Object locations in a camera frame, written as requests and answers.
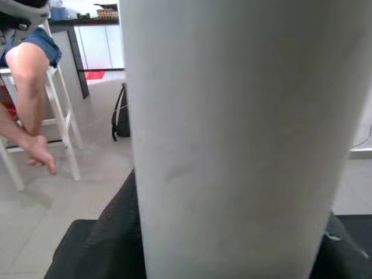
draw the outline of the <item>white pillar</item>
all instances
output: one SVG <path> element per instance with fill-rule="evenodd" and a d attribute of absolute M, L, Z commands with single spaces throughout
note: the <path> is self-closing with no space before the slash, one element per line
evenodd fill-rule
<path fill-rule="evenodd" d="M 308 278 L 372 76 L 372 2 L 120 4 L 148 278 Z"/>

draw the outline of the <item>kitchen counter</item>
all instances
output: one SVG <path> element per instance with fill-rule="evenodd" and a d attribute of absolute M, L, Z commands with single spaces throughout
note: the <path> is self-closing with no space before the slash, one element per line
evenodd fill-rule
<path fill-rule="evenodd" d="M 49 21 L 50 26 L 89 26 L 89 25 L 117 25 L 119 19 L 69 19 Z"/>

